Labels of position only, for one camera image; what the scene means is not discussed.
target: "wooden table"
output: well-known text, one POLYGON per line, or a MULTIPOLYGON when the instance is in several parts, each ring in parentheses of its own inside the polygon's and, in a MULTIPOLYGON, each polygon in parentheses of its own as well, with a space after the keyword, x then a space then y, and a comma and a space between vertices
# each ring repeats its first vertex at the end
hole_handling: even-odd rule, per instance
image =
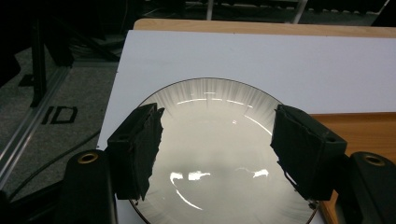
MULTIPOLYGON (((181 21, 144 19, 136 30, 268 35, 331 35, 396 38, 395 28, 275 24, 235 21, 181 21)), ((371 151, 396 162, 396 112, 313 115, 348 142, 346 154, 371 151)), ((334 211, 337 194, 321 203, 329 223, 338 223, 334 211)))

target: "circular glass plate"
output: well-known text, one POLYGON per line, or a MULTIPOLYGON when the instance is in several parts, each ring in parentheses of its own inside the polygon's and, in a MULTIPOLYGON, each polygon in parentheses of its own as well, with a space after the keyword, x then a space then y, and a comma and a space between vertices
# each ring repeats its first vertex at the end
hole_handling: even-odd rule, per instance
POLYGON ((218 78, 165 87, 142 105, 164 107, 146 200, 149 223, 305 223, 312 211, 270 147, 280 102, 218 78))

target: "black cable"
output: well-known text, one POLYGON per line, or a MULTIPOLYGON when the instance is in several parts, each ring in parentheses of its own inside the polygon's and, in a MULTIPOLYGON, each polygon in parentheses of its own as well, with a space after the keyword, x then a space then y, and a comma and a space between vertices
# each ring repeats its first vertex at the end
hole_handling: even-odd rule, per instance
POLYGON ((88 138, 84 139, 82 142, 79 144, 75 145, 74 147, 71 147, 68 149, 66 152, 62 153, 61 155, 55 157, 54 159, 48 161, 45 163, 43 166, 38 168, 36 171, 34 171, 29 177, 27 177, 25 180, 23 180, 22 183, 9 195, 8 199, 11 202, 12 199, 23 189, 33 178, 35 178, 37 175, 39 175, 41 172, 43 172, 45 169, 47 169, 49 166, 51 166, 53 163, 56 161, 60 160, 61 158, 65 157, 67 154, 79 149, 80 147, 84 146, 87 144, 89 141, 91 141, 96 135, 100 133, 100 130, 89 136, 88 138))
POLYGON ((308 219, 308 221, 306 221, 306 224, 311 223, 312 219, 314 219, 315 214, 316 214, 317 211, 319 210, 319 203, 318 203, 318 202, 311 203, 311 204, 309 204, 309 206, 312 206, 312 208, 313 208, 314 211, 312 212, 312 215, 311 215, 311 217, 308 219))

